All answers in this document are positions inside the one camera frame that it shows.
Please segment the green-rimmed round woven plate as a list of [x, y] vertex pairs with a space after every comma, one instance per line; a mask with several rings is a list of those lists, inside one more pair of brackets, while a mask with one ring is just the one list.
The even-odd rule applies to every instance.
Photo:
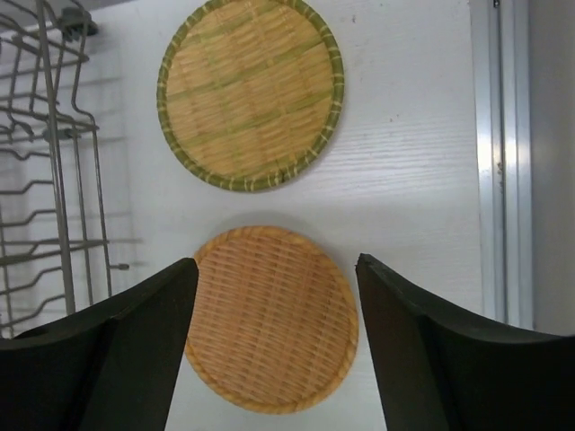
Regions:
[[343, 57], [303, 1], [209, 1], [173, 35], [156, 107], [178, 161], [235, 192], [275, 188], [329, 144], [345, 93]]

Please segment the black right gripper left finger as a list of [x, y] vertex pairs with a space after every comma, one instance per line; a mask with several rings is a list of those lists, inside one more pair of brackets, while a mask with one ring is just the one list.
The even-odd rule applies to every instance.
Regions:
[[3, 430], [163, 430], [199, 270], [180, 259], [130, 289], [1, 341]]

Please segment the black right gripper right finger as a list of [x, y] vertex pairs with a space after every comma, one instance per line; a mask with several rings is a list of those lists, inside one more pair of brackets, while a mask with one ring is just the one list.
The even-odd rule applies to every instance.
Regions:
[[368, 254], [356, 274], [388, 429], [573, 429], [573, 337], [470, 312]]

